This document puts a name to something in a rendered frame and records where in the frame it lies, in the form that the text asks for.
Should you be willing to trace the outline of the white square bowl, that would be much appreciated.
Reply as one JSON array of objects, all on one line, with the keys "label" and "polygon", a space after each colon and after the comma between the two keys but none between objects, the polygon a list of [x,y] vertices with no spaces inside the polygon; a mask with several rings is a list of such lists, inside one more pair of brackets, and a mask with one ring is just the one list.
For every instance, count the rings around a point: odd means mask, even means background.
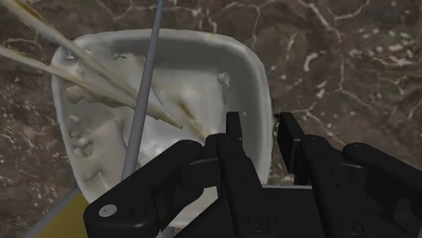
[{"label": "white square bowl", "polygon": [[[116,185],[121,177],[133,121],[128,107],[89,103],[69,82],[51,79],[57,121],[77,185],[88,202]],[[151,117],[138,158],[148,163],[181,139],[202,142],[206,134],[225,131],[225,114],[241,116],[243,147],[266,183],[273,150],[273,112],[266,73],[258,56],[243,43],[221,34],[162,29],[153,74],[152,98],[182,128]]]}]

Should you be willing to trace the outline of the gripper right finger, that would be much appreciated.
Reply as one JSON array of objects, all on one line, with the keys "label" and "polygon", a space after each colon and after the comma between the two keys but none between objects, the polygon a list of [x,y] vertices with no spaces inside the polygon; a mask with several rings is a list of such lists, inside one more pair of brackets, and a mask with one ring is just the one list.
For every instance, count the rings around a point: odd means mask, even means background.
[{"label": "gripper right finger", "polygon": [[422,171],[366,143],[334,148],[278,115],[277,144],[295,185],[311,185],[325,238],[422,238]]}]

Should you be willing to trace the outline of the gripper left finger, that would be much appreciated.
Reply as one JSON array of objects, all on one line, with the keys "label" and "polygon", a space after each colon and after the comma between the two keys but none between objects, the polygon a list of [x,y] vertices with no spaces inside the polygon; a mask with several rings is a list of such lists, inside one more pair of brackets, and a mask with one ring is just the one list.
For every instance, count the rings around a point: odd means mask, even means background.
[{"label": "gripper left finger", "polygon": [[208,187],[218,198],[174,238],[278,238],[277,222],[242,146],[240,117],[205,145],[181,140],[84,211],[88,238],[156,238]]}]

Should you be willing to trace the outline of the grey thin rod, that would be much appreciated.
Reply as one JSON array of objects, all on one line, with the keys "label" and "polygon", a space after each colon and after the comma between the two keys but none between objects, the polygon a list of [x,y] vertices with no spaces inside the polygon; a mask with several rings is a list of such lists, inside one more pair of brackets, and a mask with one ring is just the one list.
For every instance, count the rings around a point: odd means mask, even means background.
[{"label": "grey thin rod", "polygon": [[143,70],[137,103],[134,110],[131,133],[128,139],[128,146],[122,169],[121,180],[123,181],[136,171],[137,158],[139,156],[139,148],[141,144],[145,117],[147,111],[147,102],[149,98],[149,90],[151,89],[151,80],[154,69],[154,59],[156,53],[156,45],[158,41],[160,22],[162,18],[163,0],[158,0],[157,11],[154,19],[154,25],[151,30],[149,40],[149,48],[147,52],[145,67]]}]

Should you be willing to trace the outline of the beige reed stick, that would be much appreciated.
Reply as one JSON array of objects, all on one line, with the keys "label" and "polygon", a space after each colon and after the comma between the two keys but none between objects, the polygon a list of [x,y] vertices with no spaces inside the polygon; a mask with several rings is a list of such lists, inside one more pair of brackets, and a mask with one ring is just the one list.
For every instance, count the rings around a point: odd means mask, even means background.
[{"label": "beige reed stick", "polygon": [[50,74],[68,80],[84,89],[89,91],[91,94],[94,94],[98,99],[107,99],[113,103],[117,103],[118,105],[128,106],[132,109],[136,107],[136,100],[131,98],[130,96],[123,96],[119,95],[117,92],[106,89],[104,86],[101,86],[99,83],[87,80],[85,78],[81,78],[75,74],[70,73],[69,71],[54,66],[54,65],[46,65],[39,60],[33,59],[31,57],[27,57],[22,55],[20,52],[15,51],[13,49],[0,46],[0,55],[3,57],[9,58],[11,60],[15,60],[20,62],[21,64],[25,64],[27,66],[36,68],[38,70],[46,71]]},{"label": "beige reed stick", "polygon": [[27,3],[22,0],[0,0],[0,5],[6,7],[11,13],[15,14],[20,21],[42,34],[49,41],[57,43],[68,50],[74,57],[82,61],[88,69],[98,73],[105,80],[110,82],[115,89],[120,89],[122,92],[119,95],[123,95],[124,97],[130,96],[136,100],[138,91],[134,87],[117,77],[116,74],[97,61],[92,54],[88,53],[88,51],[80,48],[70,39],[67,39],[60,31],[53,27],[42,15],[40,15]]}]

